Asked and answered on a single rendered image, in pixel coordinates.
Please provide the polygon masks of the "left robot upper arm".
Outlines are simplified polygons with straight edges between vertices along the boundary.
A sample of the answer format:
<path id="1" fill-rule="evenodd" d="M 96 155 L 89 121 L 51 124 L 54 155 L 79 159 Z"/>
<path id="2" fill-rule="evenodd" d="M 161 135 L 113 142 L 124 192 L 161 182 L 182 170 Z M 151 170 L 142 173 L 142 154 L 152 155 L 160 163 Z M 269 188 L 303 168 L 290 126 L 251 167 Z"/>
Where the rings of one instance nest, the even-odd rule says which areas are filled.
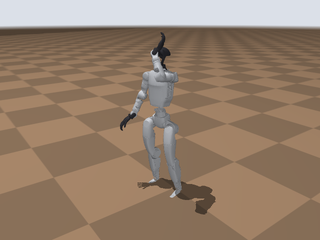
<path id="1" fill-rule="evenodd" d="M 166 73 L 165 75 L 166 75 L 166 78 L 163 78 L 160 72 L 158 72 L 154 75 L 154 78 L 157 82 L 176 83 L 179 80 L 177 72 Z"/>

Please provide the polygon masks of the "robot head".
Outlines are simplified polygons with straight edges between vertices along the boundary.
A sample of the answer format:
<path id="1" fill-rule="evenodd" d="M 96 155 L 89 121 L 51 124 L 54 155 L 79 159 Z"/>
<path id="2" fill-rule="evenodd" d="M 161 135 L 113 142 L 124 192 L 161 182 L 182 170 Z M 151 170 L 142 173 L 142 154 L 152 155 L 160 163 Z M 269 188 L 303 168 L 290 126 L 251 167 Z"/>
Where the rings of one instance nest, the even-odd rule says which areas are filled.
<path id="1" fill-rule="evenodd" d="M 170 51 L 166 47 L 162 47 L 158 56 L 162 59 L 161 65 L 162 65 L 163 69 L 167 70 L 166 65 L 164 64 L 164 60 L 165 60 L 166 56 L 170 56 L 170 55 L 171 55 Z"/>

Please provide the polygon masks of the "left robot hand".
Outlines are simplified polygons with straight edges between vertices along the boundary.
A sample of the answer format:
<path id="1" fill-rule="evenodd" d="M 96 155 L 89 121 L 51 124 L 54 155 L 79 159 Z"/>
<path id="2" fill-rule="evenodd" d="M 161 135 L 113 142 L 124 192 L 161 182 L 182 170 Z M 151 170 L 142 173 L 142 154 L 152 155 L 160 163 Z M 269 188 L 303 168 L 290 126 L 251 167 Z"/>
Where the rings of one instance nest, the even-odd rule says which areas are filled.
<path id="1" fill-rule="evenodd" d="M 162 37 L 162 39 L 161 39 L 161 41 L 159 42 L 159 44 L 158 44 L 158 46 L 157 46 L 157 48 L 154 48 L 153 49 L 153 51 L 152 51 L 152 54 L 153 55 L 156 55 L 157 54 L 157 52 L 158 52 L 158 54 L 160 54 L 161 52 L 160 52 L 160 50 L 163 48 L 163 46 L 164 46 L 164 42 L 165 42 L 165 35 L 162 33 L 162 32 L 160 32 L 161 33 L 161 37 Z"/>

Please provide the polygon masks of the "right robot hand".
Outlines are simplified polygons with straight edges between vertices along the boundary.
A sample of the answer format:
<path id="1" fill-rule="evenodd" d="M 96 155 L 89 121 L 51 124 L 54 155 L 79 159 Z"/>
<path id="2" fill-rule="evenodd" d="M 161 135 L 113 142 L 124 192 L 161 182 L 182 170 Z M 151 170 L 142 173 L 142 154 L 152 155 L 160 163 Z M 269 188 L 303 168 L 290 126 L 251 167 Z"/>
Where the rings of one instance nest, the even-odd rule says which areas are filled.
<path id="1" fill-rule="evenodd" d="M 128 114 L 128 116 L 120 123 L 120 129 L 123 131 L 123 125 L 124 125 L 124 128 L 126 127 L 126 124 L 127 122 L 130 120 L 130 119 L 133 119 L 134 117 L 136 116 L 136 113 L 132 113 L 131 115 Z"/>

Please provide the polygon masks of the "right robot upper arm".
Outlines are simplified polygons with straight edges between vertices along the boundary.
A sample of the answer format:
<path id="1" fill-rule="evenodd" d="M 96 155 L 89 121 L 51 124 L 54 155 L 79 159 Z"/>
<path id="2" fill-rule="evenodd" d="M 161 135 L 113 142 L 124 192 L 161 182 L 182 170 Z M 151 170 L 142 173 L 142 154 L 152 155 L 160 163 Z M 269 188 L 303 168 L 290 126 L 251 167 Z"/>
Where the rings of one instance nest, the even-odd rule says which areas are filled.
<path id="1" fill-rule="evenodd" d="M 147 94 L 147 90 L 149 88 L 148 86 L 148 75 L 149 75 L 149 71 L 144 72 L 142 75 L 142 84 L 141 84 L 141 91 L 138 94 L 138 98 L 145 100 L 148 96 Z"/>

